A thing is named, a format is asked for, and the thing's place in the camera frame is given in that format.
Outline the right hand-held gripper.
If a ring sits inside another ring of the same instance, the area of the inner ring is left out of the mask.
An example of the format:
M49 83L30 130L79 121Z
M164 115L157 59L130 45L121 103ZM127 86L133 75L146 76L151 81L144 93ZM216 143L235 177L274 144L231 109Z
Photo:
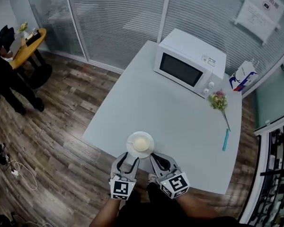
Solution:
M152 168L157 175L160 189L170 198L174 199L186 193L190 187L185 172L182 172L172 157L161 153L151 153Z

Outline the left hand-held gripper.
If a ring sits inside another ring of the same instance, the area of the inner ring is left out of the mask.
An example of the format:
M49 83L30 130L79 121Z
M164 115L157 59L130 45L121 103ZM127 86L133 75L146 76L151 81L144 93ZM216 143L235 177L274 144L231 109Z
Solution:
M137 157L130 171L122 172L120 167L126 160L128 152L121 154L111 165L110 196L115 200L127 201L136 184L135 175L139 167L140 159Z

